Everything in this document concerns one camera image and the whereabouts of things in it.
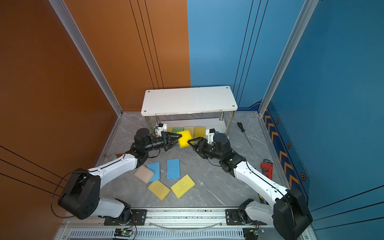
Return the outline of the large yellow textured sponge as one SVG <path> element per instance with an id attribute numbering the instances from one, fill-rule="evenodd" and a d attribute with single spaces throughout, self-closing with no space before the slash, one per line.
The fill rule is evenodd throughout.
<path id="1" fill-rule="evenodd" d="M 175 194 L 175 196 L 180 199 L 195 185 L 196 183 L 191 179 L 191 177 L 189 175 L 185 175 L 177 183 L 171 186 L 171 190 Z"/>

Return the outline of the small bright yellow sponge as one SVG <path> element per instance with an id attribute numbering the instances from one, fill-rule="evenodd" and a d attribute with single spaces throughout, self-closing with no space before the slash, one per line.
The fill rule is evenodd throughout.
<path id="1" fill-rule="evenodd" d="M 189 147 L 190 144 L 188 143 L 189 140 L 192 139 L 191 133 L 189 130 L 178 132 L 179 135 L 182 135 L 180 139 L 178 139 L 180 148 L 186 148 Z"/>

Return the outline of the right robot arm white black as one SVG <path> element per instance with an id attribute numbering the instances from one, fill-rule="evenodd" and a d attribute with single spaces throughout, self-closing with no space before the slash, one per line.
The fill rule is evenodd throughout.
<path id="1" fill-rule="evenodd" d="M 262 222 L 272 225 L 285 240 L 296 240 L 313 222 L 303 194 L 287 189 L 256 170 L 245 157 L 232 149 L 225 134 L 213 136 L 213 144 L 202 137 L 188 144 L 203 159 L 218 159 L 224 172 L 244 182 L 264 199 L 260 204 L 247 199 L 238 208 L 240 221 L 246 225 Z"/>

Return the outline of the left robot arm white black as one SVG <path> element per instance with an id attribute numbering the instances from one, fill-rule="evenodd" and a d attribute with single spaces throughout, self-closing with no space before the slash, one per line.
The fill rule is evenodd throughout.
<path id="1" fill-rule="evenodd" d="M 100 190 L 117 177 L 135 171 L 135 176 L 145 184 L 155 175 L 144 166 L 154 150 L 165 151 L 173 148 L 181 134 L 162 132 L 157 137 L 147 128 L 137 130 L 131 148 L 121 157 L 96 168 L 77 169 L 70 174 L 59 199 L 58 205 L 79 220 L 88 217 L 106 217 L 119 224 L 127 224 L 132 219 L 131 206 L 119 199 L 103 199 Z"/>

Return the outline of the pale yellow orange sponge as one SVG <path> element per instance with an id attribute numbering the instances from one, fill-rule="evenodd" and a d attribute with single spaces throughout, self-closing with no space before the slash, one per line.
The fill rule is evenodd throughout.
<path id="1" fill-rule="evenodd" d="M 189 131 L 191 136 L 194 136 L 195 127 L 184 127 L 184 131 Z"/>

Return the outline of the yellow foam sponge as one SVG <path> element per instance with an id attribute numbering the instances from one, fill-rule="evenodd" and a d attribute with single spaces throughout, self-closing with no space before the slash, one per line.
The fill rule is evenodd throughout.
<path id="1" fill-rule="evenodd" d="M 195 127 L 194 128 L 194 138 L 205 138 L 206 137 L 206 128 L 205 127 Z"/>

